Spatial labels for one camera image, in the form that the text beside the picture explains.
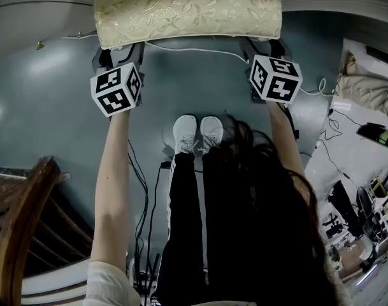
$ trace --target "black and white cube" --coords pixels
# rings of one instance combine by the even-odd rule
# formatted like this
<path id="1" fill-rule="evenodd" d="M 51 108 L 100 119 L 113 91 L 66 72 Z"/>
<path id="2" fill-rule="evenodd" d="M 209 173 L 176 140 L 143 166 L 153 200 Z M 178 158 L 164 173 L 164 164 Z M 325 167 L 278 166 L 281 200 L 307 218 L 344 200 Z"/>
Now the black and white cube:
<path id="1" fill-rule="evenodd" d="M 255 55 L 250 82 L 262 99 L 291 104 L 303 76 L 295 62 Z"/>
<path id="2" fill-rule="evenodd" d="M 106 117 L 134 108 L 141 86 L 133 62 L 90 79 L 92 98 Z"/>

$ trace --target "foot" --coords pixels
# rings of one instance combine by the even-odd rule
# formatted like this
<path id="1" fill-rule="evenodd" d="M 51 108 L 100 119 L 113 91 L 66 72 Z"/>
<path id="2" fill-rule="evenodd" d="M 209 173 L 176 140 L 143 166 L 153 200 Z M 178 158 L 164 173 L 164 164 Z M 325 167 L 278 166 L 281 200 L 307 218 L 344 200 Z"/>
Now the foot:
<path id="1" fill-rule="evenodd" d="M 175 154 L 192 153 L 196 135 L 196 119 L 192 115 L 182 115 L 179 117 L 173 127 L 175 139 Z"/>
<path id="2" fill-rule="evenodd" d="M 216 117 L 205 117 L 200 125 L 201 134 L 204 140 L 203 154 L 209 152 L 211 147 L 219 145 L 224 135 L 224 128 L 221 121 Z"/>

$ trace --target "black pants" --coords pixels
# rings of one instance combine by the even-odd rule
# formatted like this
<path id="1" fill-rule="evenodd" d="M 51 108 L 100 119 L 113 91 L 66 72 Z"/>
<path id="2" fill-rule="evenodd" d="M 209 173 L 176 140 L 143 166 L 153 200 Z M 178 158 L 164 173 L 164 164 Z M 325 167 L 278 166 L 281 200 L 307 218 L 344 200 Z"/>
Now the black pants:
<path id="1" fill-rule="evenodd" d="M 179 153 L 170 189 L 170 232 L 155 295 L 163 306 L 214 300 L 257 301 L 261 291 L 256 216 L 234 168 L 212 154 L 203 157 L 208 280 L 203 272 L 202 222 L 194 155 Z"/>

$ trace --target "gold patterned fabric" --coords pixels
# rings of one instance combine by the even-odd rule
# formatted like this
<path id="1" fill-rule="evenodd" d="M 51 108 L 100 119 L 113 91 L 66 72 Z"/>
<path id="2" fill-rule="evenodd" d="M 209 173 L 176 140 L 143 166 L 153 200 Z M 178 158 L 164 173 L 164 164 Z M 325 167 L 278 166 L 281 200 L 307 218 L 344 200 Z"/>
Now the gold patterned fabric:
<path id="1" fill-rule="evenodd" d="M 94 0 L 102 48 L 192 35 L 280 37 L 280 0 Z"/>

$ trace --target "gray floor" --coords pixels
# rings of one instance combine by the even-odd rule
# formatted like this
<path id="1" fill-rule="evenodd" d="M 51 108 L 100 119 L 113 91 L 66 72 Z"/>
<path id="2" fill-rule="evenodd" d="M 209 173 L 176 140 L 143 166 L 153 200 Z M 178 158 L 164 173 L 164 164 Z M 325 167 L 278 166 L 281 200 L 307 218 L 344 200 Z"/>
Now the gray floor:
<path id="1" fill-rule="evenodd" d="M 313 91 L 321 77 L 333 88 L 340 61 L 342 36 L 328 21 L 328 13 L 286 13 L 282 39 L 299 63 L 303 88 Z M 185 38 L 158 41 L 167 47 L 201 47 L 240 53 L 234 38 Z M 260 49 L 268 46 L 261 43 Z M 45 155 L 55 156 L 62 170 L 72 174 L 64 184 L 73 206 L 93 223 L 94 188 L 108 119 L 90 97 L 91 60 L 99 46 L 96 37 L 53 40 L 45 47 L 17 52 L 0 61 L 0 166 L 30 168 Z M 248 65 L 235 57 L 203 52 L 166 52 L 146 47 L 143 106 L 132 111 L 130 140 L 147 178 L 150 207 L 160 162 L 172 154 L 172 126 L 184 113 L 229 113 L 254 129 L 270 132 L 264 105 L 250 103 L 244 72 Z M 300 130 L 299 148 L 311 153 L 322 128 L 329 100 L 300 92 L 291 106 Z M 201 169 L 200 159 L 197 168 Z M 168 171 L 158 188 L 152 242 L 161 251 L 167 239 L 166 195 Z M 143 208 L 143 190 L 131 173 L 134 224 Z M 198 176 L 202 194 L 201 176 Z"/>

